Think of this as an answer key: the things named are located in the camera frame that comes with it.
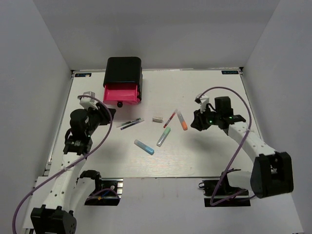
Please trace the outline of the blue highlighter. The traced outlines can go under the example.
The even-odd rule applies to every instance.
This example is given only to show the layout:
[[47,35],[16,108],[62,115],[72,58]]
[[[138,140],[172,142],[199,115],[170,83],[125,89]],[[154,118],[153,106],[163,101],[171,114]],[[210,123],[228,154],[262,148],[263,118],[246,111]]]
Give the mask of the blue highlighter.
[[144,144],[143,142],[141,142],[137,139],[134,141],[134,144],[150,155],[153,155],[155,152],[154,149],[152,149],[151,147],[147,146],[146,144]]

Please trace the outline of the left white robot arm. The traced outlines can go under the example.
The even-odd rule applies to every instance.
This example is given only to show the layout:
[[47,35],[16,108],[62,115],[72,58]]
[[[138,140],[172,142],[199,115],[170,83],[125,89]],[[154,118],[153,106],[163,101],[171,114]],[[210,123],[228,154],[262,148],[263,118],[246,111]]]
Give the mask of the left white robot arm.
[[115,109],[99,103],[88,109],[76,109],[70,114],[70,129],[66,133],[61,168],[47,198],[31,212],[37,234],[73,234],[77,229],[76,214],[90,194],[103,189],[100,173],[81,169],[92,147],[91,135],[100,125],[111,124]]

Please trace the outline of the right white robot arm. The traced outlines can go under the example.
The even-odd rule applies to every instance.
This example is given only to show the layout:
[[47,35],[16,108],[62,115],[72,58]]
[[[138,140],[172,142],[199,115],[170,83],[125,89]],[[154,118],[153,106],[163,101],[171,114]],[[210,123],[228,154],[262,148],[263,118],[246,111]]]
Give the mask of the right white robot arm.
[[216,97],[214,108],[210,107],[206,95],[198,95],[195,101],[200,104],[200,109],[194,111],[191,127],[203,131],[212,125],[217,126],[238,144],[236,153],[243,150],[253,163],[251,172],[226,167],[214,193],[221,189],[230,195],[242,189],[252,191],[258,198],[265,198],[293,191],[291,156],[278,152],[253,133],[245,118],[234,114],[229,97]]

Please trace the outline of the green highlighter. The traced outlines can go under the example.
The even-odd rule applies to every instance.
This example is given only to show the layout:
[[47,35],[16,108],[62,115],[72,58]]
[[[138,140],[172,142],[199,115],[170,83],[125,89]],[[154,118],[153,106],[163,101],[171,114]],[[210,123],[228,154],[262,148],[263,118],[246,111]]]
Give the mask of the green highlighter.
[[166,137],[169,135],[170,131],[171,131],[170,127],[166,127],[165,128],[163,134],[161,135],[161,137],[159,138],[159,140],[156,143],[156,145],[158,147],[160,147],[163,144],[163,142],[165,141]]

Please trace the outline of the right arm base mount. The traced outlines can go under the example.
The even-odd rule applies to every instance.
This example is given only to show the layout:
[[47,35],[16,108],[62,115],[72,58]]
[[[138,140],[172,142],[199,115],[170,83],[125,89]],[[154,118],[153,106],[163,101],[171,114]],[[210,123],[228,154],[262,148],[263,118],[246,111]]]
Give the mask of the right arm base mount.
[[[251,198],[253,196],[249,196],[248,190],[243,190],[244,192],[238,194],[235,197],[228,198],[227,200],[212,206],[210,204],[213,192],[217,186],[219,178],[209,178],[202,180],[198,184],[198,188],[204,191],[204,205],[206,208],[208,207],[250,207]],[[227,176],[221,182],[220,187],[218,188],[215,197],[213,199],[213,203],[217,203],[218,201],[227,198],[229,196],[234,195],[235,193],[240,192],[242,189],[239,187],[231,187],[228,182]]]

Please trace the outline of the pink top drawer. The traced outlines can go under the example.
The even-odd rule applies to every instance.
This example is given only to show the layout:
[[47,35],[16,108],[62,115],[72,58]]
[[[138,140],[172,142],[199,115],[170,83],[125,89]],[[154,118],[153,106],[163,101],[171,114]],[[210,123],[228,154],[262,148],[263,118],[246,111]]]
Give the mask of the pink top drawer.
[[104,86],[103,103],[116,105],[137,105],[137,85],[135,83],[108,83]]

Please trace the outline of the orange highlighter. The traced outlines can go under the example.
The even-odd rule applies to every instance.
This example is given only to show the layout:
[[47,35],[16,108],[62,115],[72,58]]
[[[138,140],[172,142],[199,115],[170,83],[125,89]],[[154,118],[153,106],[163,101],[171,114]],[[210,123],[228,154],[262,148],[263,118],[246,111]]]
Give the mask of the orange highlighter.
[[180,111],[177,112],[177,117],[178,117],[179,122],[180,122],[180,124],[182,126],[182,129],[184,131],[188,130],[188,126],[187,126],[187,124],[186,124],[186,122],[184,120],[184,117],[183,117],[183,115],[182,115],[182,113]]

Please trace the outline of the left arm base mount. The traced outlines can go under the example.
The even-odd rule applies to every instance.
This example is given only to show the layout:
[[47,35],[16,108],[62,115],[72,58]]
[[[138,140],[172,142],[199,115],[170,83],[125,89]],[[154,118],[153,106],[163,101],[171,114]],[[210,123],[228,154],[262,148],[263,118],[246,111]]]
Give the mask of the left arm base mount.
[[123,178],[103,178],[95,170],[83,171],[79,178],[89,178],[93,181],[94,190],[87,197],[86,206],[117,206],[121,200]]

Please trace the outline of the white eraser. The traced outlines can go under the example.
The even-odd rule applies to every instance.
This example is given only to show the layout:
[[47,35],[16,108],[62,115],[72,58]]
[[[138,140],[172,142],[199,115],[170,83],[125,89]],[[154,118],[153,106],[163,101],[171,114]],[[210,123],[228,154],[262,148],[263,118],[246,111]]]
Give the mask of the white eraser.
[[163,122],[163,118],[162,117],[153,117],[152,118],[153,122],[158,122],[158,123],[162,123]]

